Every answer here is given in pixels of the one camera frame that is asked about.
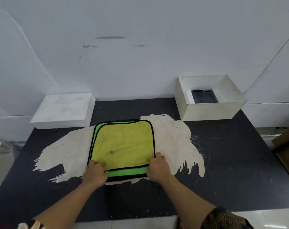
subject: brown box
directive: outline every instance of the brown box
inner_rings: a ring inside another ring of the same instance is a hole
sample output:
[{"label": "brown box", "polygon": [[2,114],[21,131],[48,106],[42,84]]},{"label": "brown box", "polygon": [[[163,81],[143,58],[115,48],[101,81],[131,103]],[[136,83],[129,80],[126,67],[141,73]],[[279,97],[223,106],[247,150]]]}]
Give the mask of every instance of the brown box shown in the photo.
[{"label": "brown box", "polygon": [[275,146],[273,152],[289,173],[289,128],[286,132],[272,140]]}]

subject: cardboard box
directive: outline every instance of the cardboard box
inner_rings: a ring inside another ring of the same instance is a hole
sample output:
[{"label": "cardboard box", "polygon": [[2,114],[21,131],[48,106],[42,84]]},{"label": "cardboard box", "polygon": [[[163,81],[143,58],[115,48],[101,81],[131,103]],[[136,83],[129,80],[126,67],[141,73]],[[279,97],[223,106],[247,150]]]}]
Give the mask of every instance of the cardboard box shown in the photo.
[{"label": "cardboard box", "polygon": [[275,146],[273,152],[289,173],[289,128],[286,132],[273,139],[272,143]]},{"label": "cardboard box", "polygon": [[38,129],[86,127],[95,102],[91,92],[47,95],[30,123]]},{"label": "cardboard box", "polygon": [[[193,90],[212,90],[217,103],[196,104]],[[232,119],[246,99],[227,75],[178,77],[175,101],[182,121]]]}]

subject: person's left hand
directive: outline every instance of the person's left hand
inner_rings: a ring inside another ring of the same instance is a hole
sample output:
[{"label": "person's left hand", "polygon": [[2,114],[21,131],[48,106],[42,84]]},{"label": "person's left hand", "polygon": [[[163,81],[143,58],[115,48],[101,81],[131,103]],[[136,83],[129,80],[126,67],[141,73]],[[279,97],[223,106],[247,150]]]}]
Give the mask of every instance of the person's left hand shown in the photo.
[{"label": "person's left hand", "polygon": [[104,166],[105,162],[91,160],[86,166],[81,185],[92,188],[93,191],[103,186],[108,178],[108,171],[104,171]]}]

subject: black table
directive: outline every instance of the black table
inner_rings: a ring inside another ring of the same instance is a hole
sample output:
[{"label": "black table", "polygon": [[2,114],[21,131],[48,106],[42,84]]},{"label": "black table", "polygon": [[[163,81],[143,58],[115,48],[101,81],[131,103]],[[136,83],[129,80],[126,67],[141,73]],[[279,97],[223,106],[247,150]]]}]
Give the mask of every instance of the black table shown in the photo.
[{"label": "black table", "polygon": [[[91,125],[102,121],[168,114],[179,120],[174,98],[96,102]],[[205,176],[198,166],[177,179],[202,198],[231,211],[289,208],[289,175],[244,113],[231,120],[185,122],[191,140],[204,157]],[[39,172],[34,160],[41,151],[76,128],[34,129],[0,186],[0,222],[19,223],[34,217],[80,183],[80,177],[52,183],[64,172],[58,165]],[[160,185],[141,180],[103,186],[89,198],[77,221],[116,220],[175,215]]]}]

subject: sleeve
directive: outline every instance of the sleeve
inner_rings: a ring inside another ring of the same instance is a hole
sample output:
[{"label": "sleeve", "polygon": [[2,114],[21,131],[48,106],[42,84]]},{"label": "sleeve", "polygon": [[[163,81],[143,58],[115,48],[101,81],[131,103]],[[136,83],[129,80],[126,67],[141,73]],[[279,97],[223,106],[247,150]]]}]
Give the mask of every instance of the sleeve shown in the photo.
[{"label": "sleeve", "polygon": [[222,207],[213,209],[204,219],[201,229],[254,229],[243,217]]},{"label": "sleeve", "polygon": [[39,221],[31,220],[29,223],[20,223],[17,229],[46,229]]}]

